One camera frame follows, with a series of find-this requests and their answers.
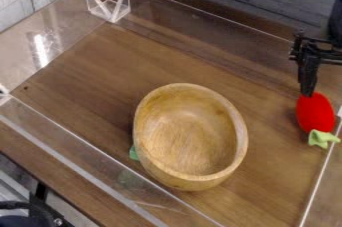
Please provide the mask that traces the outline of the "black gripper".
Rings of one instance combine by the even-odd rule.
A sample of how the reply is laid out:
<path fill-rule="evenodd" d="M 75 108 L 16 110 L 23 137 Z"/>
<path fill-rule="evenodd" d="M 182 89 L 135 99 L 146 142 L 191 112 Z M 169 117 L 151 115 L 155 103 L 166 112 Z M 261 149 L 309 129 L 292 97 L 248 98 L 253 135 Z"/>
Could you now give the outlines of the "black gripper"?
<path fill-rule="evenodd" d="M 300 65 L 301 94 L 312 97 L 320 64 L 342 65 L 342 50 L 334 48 L 330 40 L 308 37 L 304 31 L 298 31 L 294 33 L 289 59 Z"/>

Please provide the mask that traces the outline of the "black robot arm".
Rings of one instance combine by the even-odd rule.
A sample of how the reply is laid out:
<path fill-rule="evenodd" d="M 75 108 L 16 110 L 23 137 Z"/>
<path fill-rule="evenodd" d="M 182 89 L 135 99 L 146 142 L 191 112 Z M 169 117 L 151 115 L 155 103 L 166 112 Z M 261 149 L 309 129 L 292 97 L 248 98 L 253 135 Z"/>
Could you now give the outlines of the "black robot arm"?
<path fill-rule="evenodd" d="M 322 64 L 342 66 L 342 0 L 334 0 L 325 37 L 309 37 L 300 30 L 294 34 L 289 55 L 289 59 L 298 65 L 301 94 L 312 97 L 318 81 L 320 66 Z"/>

